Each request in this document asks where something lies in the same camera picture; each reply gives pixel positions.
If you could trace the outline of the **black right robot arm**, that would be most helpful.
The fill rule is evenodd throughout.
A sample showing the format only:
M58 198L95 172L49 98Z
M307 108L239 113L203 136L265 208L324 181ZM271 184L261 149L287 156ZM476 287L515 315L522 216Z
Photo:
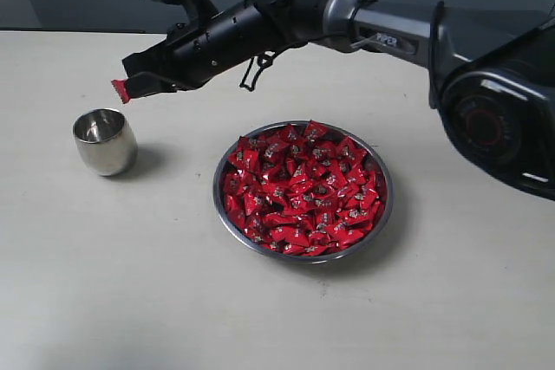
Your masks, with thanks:
M554 197L554 19L533 10L471 10L379 0L150 0L187 16L164 41L127 56L123 102L202 88L241 63L253 91L283 52L315 43L383 53L428 72L429 106L455 149L517 190Z

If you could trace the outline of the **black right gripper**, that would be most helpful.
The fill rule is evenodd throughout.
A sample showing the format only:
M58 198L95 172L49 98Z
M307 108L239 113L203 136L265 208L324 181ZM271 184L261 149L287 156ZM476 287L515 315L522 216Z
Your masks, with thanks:
M176 28L166 40L123 60L130 100L203 87L214 76L282 44L275 25L252 0L210 19L204 28Z

